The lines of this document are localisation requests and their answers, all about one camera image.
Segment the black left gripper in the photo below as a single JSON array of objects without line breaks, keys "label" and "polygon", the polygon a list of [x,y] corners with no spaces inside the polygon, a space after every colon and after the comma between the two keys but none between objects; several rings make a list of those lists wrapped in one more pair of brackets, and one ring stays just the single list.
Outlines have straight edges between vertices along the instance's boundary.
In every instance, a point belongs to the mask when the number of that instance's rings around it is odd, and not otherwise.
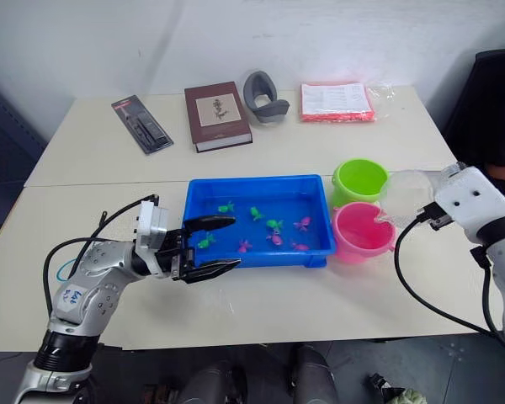
[{"label": "black left gripper", "polygon": [[213,231],[235,222],[236,218],[231,215],[203,215],[185,220],[183,228],[169,231],[161,246],[151,254],[154,263],[146,265],[151,275],[193,284],[231,271],[241,263],[240,258],[211,261],[194,268],[194,248],[189,245],[189,238],[191,232]]}]

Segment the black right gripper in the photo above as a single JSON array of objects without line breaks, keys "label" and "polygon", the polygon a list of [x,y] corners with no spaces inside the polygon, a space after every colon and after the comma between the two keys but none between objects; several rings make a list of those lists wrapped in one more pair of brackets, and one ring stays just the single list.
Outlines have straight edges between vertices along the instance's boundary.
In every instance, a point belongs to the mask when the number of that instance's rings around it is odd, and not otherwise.
[{"label": "black right gripper", "polygon": [[428,224],[433,230],[438,231],[452,222],[453,219],[451,216],[437,203],[431,203],[428,205]]}]

